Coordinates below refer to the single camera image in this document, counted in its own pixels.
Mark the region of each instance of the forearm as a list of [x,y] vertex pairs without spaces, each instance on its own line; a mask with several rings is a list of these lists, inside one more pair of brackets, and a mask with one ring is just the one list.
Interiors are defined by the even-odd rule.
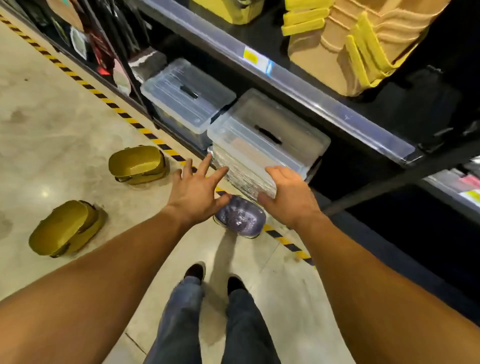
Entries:
[[0,361],[101,363],[187,230],[160,212],[4,300]]
[[479,329],[318,215],[296,229],[358,364],[480,361]]

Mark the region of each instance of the lid handle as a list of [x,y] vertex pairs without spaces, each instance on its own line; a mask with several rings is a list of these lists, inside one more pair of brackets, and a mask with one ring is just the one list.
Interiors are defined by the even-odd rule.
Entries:
[[268,139],[272,140],[272,142],[274,142],[275,144],[282,145],[282,141],[278,139],[275,135],[273,135],[271,132],[269,132],[268,130],[261,128],[258,125],[254,126],[254,128],[258,130],[260,133],[262,133],[263,135],[265,135]]
[[194,93],[192,90],[190,90],[185,85],[180,86],[180,90],[182,90],[184,93],[186,93],[188,96],[190,96],[192,98],[198,98],[198,95],[196,93]]

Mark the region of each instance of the person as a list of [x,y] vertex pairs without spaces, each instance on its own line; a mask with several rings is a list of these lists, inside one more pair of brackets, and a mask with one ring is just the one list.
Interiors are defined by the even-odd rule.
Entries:
[[[228,204],[228,194],[214,199],[228,168],[206,178],[210,160],[208,155],[195,175],[191,160],[183,174],[173,173],[170,198],[158,214],[1,301],[0,363],[102,363],[182,236]],[[294,229],[311,253],[358,364],[480,363],[476,325],[337,229],[294,171],[266,171],[276,183],[276,197],[260,194],[258,200]],[[204,274],[203,264],[194,264],[173,290],[146,363],[201,362],[198,322]],[[230,277],[228,292],[222,363],[280,363],[241,279]]]

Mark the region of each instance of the hand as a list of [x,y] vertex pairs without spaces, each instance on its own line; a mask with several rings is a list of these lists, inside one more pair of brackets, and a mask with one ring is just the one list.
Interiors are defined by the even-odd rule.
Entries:
[[216,214],[223,206],[228,205],[232,195],[223,194],[215,199],[215,188],[228,172],[228,167],[222,167],[210,177],[205,177],[212,155],[207,154],[198,166],[195,175],[192,174],[192,160],[189,159],[181,170],[172,174],[173,186],[165,211],[171,211],[187,228],[199,224]]
[[310,187],[288,167],[265,168],[276,185],[275,199],[260,192],[258,202],[282,224],[297,230],[299,224],[312,216],[324,216]]

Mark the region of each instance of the person's left arm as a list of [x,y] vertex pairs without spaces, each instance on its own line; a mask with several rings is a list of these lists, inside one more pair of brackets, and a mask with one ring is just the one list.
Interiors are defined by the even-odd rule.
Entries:
[[230,201],[214,199],[228,168],[205,178],[210,160],[172,174],[157,215],[1,301],[0,363],[102,363],[182,236]]

